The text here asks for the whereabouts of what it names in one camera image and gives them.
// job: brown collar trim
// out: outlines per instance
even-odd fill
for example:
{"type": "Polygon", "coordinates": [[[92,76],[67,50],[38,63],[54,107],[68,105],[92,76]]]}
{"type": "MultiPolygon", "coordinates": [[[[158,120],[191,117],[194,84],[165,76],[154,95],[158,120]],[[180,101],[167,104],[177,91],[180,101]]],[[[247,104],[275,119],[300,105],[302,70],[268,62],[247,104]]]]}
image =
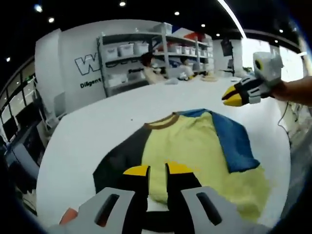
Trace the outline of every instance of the brown collar trim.
{"type": "Polygon", "coordinates": [[[171,115],[169,115],[165,118],[162,118],[160,120],[157,120],[155,122],[145,123],[144,127],[148,128],[148,129],[164,129],[164,128],[168,128],[169,126],[175,124],[178,121],[178,119],[179,119],[179,114],[176,112],[173,112],[171,115]],[[168,119],[171,119],[171,120],[165,124],[156,125],[156,126],[152,125],[153,123],[160,123],[160,122],[166,121],[168,119]]]}

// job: shelf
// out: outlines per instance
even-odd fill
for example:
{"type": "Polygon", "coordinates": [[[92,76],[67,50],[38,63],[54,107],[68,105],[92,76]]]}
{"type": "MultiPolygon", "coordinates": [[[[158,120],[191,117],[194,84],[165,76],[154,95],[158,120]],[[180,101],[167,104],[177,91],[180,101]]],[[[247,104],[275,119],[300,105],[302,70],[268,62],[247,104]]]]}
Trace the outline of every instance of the shelf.
{"type": "Polygon", "coordinates": [[[156,37],[161,37],[161,33],[150,33],[150,32],[137,32],[137,33],[126,33],[126,34],[114,34],[102,36],[102,44],[113,44],[120,42],[129,41],[146,41],[156,37]]]}
{"type": "MultiPolygon", "coordinates": [[[[191,45],[191,46],[196,45],[196,41],[188,39],[188,38],[180,38],[180,37],[176,37],[174,35],[166,35],[166,38],[170,42],[177,42],[177,43],[191,45]]],[[[208,44],[200,42],[200,41],[198,42],[198,45],[202,48],[210,47],[208,44]]]]}
{"type": "MultiPolygon", "coordinates": [[[[168,53],[169,56],[172,57],[189,57],[189,58],[197,58],[197,55],[186,55],[186,54],[178,54],[178,53],[173,53],[173,52],[169,52],[168,53]]],[[[160,57],[160,56],[165,56],[165,54],[163,52],[160,53],[155,53],[154,54],[155,57],[160,57]]],[[[131,55],[131,56],[126,56],[126,57],[118,57],[116,59],[110,60],[110,61],[106,61],[106,64],[109,63],[114,63],[114,62],[122,62],[122,61],[127,61],[127,60],[132,60],[132,59],[140,59],[141,55],[131,55]]],[[[201,59],[208,59],[208,57],[204,57],[204,56],[199,56],[201,59]]]]}
{"type": "Polygon", "coordinates": [[[114,85],[114,86],[108,87],[108,89],[110,89],[110,90],[118,89],[118,88],[121,88],[121,87],[124,87],[124,86],[128,86],[128,85],[131,85],[131,84],[136,84],[136,83],[140,83],[140,82],[144,82],[144,81],[147,82],[146,79],[135,79],[135,80],[132,80],[132,81],[128,81],[128,82],[119,84],[119,85],[114,85]]]}

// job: black ceiling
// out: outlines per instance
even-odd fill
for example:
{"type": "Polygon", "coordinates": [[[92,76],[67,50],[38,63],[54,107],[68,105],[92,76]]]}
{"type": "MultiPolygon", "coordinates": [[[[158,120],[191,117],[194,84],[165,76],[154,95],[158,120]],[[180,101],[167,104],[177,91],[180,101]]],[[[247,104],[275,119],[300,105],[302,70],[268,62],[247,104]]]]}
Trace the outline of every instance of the black ceiling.
{"type": "MultiPolygon", "coordinates": [[[[236,29],[232,19],[217,0],[127,0],[119,7],[120,0],[23,0],[2,4],[2,47],[0,87],[25,62],[34,55],[36,40],[60,28],[66,30],[78,25],[112,19],[142,19],[165,21],[209,35],[236,29]],[[39,3],[43,12],[34,11],[39,3]],[[49,24],[53,16],[55,23],[49,24]]],[[[296,34],[289,27],[289,19],[281,5],[274,0],[226,0],[244,29],[254,29],[283,36],[297,43],[296,34]]]]}

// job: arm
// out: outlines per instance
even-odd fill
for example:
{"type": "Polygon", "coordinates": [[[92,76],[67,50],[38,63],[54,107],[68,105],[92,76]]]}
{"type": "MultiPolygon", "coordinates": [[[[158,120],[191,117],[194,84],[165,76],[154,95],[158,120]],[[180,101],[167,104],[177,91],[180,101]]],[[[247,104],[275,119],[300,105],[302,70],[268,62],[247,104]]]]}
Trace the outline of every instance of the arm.
{"type": "Polygon", "coordinates": [[[272,89],[272,95],[281,101],[292,101],[312,106],[312,77],[282,82],[272,89]]]}

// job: metal shelving unit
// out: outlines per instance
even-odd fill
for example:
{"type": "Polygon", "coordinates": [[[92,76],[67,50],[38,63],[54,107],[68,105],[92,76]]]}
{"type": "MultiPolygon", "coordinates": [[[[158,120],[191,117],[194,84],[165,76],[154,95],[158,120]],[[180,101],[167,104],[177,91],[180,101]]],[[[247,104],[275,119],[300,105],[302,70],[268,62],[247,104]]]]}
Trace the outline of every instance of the metal shelving unit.
{"type": "Polygon", "coordinates": [[[197,38],[196,38],[196,40],[191,40],[191,39],[187,39],[187,38],[180,38],[180,37],[173,36],[173,35],[167,35],[167,34],[165,34],[164,29],[163,29],[162,33],[134,32],[134,33],[125,33],[125,34],[101,35],[100,37],[97,38],[97,45],[98,45],[97,50],[98,50],[98,54],[99,54],[101,76],[103,79],[104,89],[105,89],[105,92],[107,93],[107,96],[110,96],[109,95],[110,92],[107,92],[108,90],[117,89],[120,87],[124,87],[127,85],[137,83],[137,82],[142,82],[142,80],[138,80],[138,81],[132,80],[132,81],[129,81],[126,83],[122,83],[120,85],[110,87],[107,83],[108,73],[107,73],[106,64],[122,62],[122,61],[127,61],[127,60],[132,60],[132,59],[139,59],[140,55],[132,55],[132,56],[128,56],[128,57],[116,58],[113,60],[106,60],[101,55],[102,54],[101,51],[103,49],[103,46],[107,45],[107,44],[114,44],[114,43],[121,43],[121,42],[146,41],[150,45],[150,50],[152,50],[153,40],[161,40],[161,42],[163,44],[163,52],[156,53],[155,56],[156,57],[158,57],[158,56],[164,57],[166,71],[168,71],[170,69],[169,57],[186,56],[189,58],[197,58],[196,61],[197,61],[198,67],[200,67],[200,59],[208,59],[208,57],[207,58],[203,57],[199,53],[199,48],[207,49],[209,47],[206,43],[198,41],[197,38]],[[184,44],[184,45],[188,45],[188,46],[194,46],[196,48],[196,55],[186,55],[186,54],[178,54],[178,53],[168,52],[167,42],[175,42],[175,43],[180,43],[180,44],[184,44]]]}

